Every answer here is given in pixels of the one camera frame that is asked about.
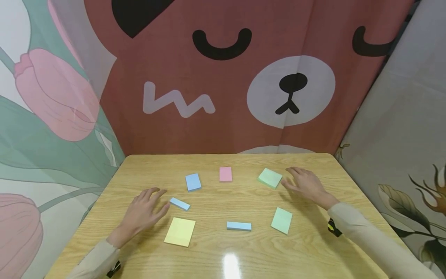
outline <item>bear nose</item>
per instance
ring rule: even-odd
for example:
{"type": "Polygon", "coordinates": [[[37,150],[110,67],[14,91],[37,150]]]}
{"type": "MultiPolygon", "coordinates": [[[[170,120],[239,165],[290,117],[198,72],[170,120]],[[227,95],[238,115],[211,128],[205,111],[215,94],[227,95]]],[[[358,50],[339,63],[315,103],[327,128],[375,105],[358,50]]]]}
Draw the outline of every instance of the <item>bear nose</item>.
{"type": "Polygon", "coordinates": [[[293,93],[304,88],[307,82],[308,79],[304,74],[301,73],[287,75],[280,80],[280,89],[282,89],[282,91],[288,93],[289,95],[286,103],[276,109],[276,114],[283,114],[287,110],[290,110],[294,114],[299,113],[300,109],[293,102],[293,93]]]}
{"type": "Polygon", "coordinates": [[[279,82],[279,87],[288,94],[293,94],[306,86],[308,82],[304,74],[297,73],[283,77],[279,82]]]}

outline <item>beige sleeve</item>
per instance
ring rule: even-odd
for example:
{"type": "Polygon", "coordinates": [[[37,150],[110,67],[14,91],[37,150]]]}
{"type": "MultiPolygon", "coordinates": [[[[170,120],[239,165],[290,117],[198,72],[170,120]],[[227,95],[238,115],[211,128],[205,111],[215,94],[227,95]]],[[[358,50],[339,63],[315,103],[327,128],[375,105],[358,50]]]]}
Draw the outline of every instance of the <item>beige sleeve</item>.
{"type": "Polygon", "coordinates": [[[344,203],[328,214],[336,227],[359,246],[390,279],[438,279],[414,255],[386,236],[358,210],[344,203]]]}
{"type": "Polygon", "coordinates": [[[102,240],[72,270],[66,279],[102,279],[118,261],[119,250],[102,240]]]}

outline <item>white zigzag mark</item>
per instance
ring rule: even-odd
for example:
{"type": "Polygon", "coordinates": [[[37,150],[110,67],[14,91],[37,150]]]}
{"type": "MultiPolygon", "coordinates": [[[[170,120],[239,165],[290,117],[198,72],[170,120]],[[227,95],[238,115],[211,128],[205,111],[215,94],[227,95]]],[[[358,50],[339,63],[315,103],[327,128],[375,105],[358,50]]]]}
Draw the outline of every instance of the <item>white zigzag mark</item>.
{"type": "Polygon", "coordinates": [[[188,118],[199,109],[203,108],[206,113],[214,113],[215,107],[211,98],[203,94],[193,101],[190,105],[186,105],[183,95],[178,90],[172,90],[171,92],[159,97],[155,100],[155,84],[153,82],[146,82],[144,84],[144,97],[142,110],[144,113],[151,114],[155,111],[167,106],[170,103],[174,103],[178,112],[184,118],[188,118]]]}

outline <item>pink sticky note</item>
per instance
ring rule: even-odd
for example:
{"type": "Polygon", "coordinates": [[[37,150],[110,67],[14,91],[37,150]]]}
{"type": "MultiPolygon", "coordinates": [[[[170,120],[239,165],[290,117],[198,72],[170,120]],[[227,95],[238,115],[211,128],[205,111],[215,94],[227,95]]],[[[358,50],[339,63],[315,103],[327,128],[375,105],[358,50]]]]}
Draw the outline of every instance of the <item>pink sticky note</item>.
{"type": "Polygon", "coordinates": [[[231,167],[220,167],[220,182],[232,181],[231,167]]]}

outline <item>pink tulip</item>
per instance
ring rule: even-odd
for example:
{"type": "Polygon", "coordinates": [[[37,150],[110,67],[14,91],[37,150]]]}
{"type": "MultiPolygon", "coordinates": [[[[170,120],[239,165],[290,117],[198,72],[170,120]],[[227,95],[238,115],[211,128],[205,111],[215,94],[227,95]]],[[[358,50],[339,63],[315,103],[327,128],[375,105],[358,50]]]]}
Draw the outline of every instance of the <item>pink tulip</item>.
{"type": "Polygon", "coordinates": [[[22,195],[0,194],[0,278],[19,279],[43,239],[40,212],[22,195]]]}
{"type": "Polygon", "coordinates": [[[99,100],[90,83],[44,49],[22,54],[16,87],[28,107],[60,138],[76,142],[94,129],[99,100]]]}

